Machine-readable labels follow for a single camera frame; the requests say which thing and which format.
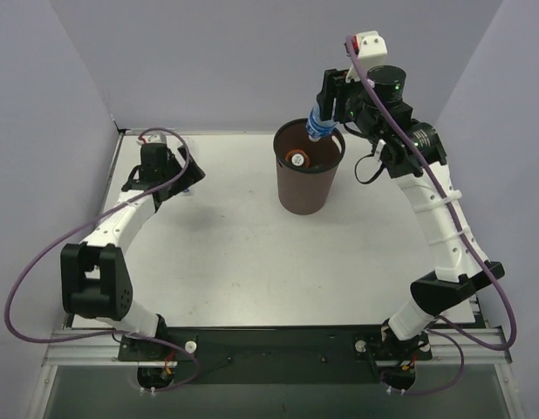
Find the orange tea bottle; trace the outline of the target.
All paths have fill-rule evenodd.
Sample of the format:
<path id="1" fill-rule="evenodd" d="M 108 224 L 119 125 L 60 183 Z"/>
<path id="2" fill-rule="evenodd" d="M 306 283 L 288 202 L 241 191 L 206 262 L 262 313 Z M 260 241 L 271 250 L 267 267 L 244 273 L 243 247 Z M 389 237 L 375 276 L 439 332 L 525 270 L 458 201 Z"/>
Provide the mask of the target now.
<path id="1" fill-rule="evenodd" d="M 292 149 L 285 156 L 285 161 L 295 169 L 309 169 L 311 160 L 308 154 L 302 149 Z"/>

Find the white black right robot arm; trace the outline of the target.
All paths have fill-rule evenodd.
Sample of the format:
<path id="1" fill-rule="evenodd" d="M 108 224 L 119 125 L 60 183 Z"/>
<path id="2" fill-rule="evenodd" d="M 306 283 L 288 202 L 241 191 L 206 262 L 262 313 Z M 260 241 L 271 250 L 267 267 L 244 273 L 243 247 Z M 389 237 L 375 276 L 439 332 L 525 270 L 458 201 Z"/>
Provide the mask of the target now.
<path id="1" fill-rule="evenodd" d="M 367 73 L 382 107 L 377 107 L 362 82 L 346 71 L 324 72 L 317 94 L 313 132 L 338 124 L 372 146 L 379 171 L 386 172 L 404 193 L 423 231 L 433 270 L 413 281 L 411 298 L 381 327 L 385 347 L 414 343 L 444 313 L 504 275 L 477 244 L 463 215 L 461 193 L 450 179 L 447 153 L 436 129 L 413 117 L 403 100 L 404 70 L 375 66 Z"/>

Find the clear bottle blue label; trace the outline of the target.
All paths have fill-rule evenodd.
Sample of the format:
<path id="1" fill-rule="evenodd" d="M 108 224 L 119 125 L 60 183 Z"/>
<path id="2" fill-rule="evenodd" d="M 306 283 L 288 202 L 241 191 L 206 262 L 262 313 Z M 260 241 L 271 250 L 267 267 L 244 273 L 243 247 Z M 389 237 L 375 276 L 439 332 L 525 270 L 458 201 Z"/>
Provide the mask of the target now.
<path id="1" fill-rule="evenodd" d="M 330 135 L 337 122 L 334 119 L 324 120 L 320 115 L 320 106 L 318 103 L 310 110 L 310 114 L 305 124 L 305 130 L 308 134 L 309 140 L 316 142 L 320 139 Z"/>

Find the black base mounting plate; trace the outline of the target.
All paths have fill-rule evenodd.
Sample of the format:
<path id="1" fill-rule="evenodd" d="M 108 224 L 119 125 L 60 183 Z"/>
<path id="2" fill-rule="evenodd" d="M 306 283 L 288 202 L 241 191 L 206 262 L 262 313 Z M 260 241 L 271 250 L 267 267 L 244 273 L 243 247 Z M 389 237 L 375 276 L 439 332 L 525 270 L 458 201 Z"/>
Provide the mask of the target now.
<path id="1" fill-rule="evenodd" d="M 145 378 L 169 367 L 172 379 L 193 375 L 197 384 L 363 384 L 386 367 L 432 358 L 425 334 L 398 344 L 379 325 L 170 327 L 164 338 L 185 351 L 124 337 L 118 359 Z"/>

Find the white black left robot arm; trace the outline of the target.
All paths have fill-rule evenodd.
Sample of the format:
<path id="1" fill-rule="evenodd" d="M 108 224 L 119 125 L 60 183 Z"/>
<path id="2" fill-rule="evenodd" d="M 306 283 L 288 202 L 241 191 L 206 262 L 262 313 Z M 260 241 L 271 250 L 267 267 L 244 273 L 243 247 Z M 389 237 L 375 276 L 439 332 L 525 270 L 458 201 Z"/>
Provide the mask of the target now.
<path id="1" fill-rule="evenodd" d="M 140 164 L 131 170 L 109 214 L 79 244 L 66 244 L 60 252 L 64 310 L 140 335 L 139 350 L 154 360 L 169 348 L 166 321 L 134 298 L 125 255 L 164 202 L 205 177 L 187 146 L 178 147 L 178 153 L 184 162 L 165 142 L 141 145 Z"/>

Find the aluminium table edge rail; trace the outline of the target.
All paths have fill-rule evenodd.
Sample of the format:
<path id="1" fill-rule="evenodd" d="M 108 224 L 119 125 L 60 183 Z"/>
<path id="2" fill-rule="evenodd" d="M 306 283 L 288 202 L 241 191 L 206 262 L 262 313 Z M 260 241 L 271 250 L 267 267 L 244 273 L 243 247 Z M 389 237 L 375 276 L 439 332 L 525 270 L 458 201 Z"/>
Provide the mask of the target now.
<path id="1" fill-rule="evenodd" d="M 99 187 L 97 215 L 104 213 L 117 202 L 122 186 L 134 167 L 140 164 L 138 135 L 142 128 L 124 128 L 115 138 L 113 151 L 107 155 L 107 170 Z"/>

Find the aluminium front rail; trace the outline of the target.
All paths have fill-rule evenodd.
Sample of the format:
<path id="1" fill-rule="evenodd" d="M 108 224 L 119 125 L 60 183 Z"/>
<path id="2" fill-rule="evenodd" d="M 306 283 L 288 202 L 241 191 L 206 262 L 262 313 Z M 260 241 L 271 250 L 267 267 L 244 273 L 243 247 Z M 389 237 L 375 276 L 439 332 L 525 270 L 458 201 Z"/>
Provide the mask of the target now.
<path id="1" fill-rule="evenodd" d="M 455 365 L 464 354 L 465 363 L 473 364 L 510 364 L 509 351 L 492 351 L 465 338 L 453 329 L 440 329 L 428 335 L 431 362 Z M 45 352 L 45 366 L 104 367 L 111 365 L 133 365 L 137 367 L 163 367 L 163 360 L 124 361 L 119 354 L 123 349 L 120 337 L 106 334 L 90 339 L 50 344 Z"/>

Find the brown plastic bin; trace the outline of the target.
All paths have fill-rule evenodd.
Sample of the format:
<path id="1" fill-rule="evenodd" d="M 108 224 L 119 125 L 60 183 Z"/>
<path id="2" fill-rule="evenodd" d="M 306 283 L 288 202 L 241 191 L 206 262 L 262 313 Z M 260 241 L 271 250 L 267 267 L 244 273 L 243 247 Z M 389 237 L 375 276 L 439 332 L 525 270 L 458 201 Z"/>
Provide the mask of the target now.
<path id="1" fill-rule="evenodd" d="M 287 122 L 277 130 L 273 139 L 278 199 L 286 210 L 303 216 L 324 207 L 338 166 L 345 156 L 345 138 L 337 129 L 313 142 L 305 130 L 306 121 Z M 302 149 L 308 154 L 309 169 L 295 169 L 285 161 L 286 154 L 292 149 Z"/>

